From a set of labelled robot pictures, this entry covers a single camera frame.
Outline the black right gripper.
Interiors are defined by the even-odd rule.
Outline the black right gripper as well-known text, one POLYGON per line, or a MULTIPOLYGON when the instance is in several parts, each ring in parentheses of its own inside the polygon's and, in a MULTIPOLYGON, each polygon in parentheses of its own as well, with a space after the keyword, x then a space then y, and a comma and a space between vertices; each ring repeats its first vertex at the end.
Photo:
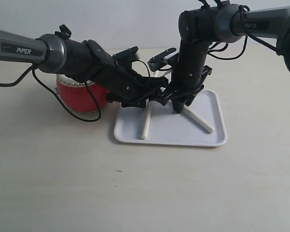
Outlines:
POLYGON ((198 95, 203 66, 209 46, 217 40, 216 9, 184 11, 178 19, 181 38, 178 60, 172 72, 173 110, 180 114, 184 105, 190 106, 198 95))

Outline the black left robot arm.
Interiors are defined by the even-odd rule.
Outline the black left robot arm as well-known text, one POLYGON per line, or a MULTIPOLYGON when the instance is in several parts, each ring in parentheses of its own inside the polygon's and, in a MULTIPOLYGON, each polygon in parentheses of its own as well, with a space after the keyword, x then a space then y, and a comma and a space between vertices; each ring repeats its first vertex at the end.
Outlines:
POLYGON ((144 108, 167 87, 166 77, 142 76, 132 68, 138 47, 114 55, 96 41, 70 39, 71 31, 59 31, 32 39, 0 30, 0 61, 31 63, 44 73, 61 74, 78 83, 91 81, 108 90, 106 100, 122 107, 144 108))

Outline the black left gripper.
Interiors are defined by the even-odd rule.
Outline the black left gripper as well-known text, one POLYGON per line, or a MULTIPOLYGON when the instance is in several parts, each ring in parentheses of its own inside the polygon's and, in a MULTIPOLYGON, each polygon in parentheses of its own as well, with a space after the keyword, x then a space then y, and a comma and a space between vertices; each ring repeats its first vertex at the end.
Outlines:
POLYGON ((85 45, 93 62, 83 74, 82 82, 91 81, 107 89, 108 103, 121 103, 122 108, 146 108, 146 100, 159 96, 161 88, 169 84, 165 76, 141 76, 132 69, 132 63, 117 64, 112 55, 94 40, 86 41, 85 45))

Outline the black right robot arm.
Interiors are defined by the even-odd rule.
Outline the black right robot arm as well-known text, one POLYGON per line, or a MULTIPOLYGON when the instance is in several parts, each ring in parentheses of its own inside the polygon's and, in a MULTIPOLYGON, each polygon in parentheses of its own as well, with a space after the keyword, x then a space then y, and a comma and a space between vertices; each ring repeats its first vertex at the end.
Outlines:
POLYGON ((290 72, 290 6, 251 11, 245 5, 218 1, 216 6, 184 11, 178 20, 181 37, 172 83, 173 110, 181 113, 203 89, 203 68, 211 43, 231 44, 249 37, 283 56, 290 72))

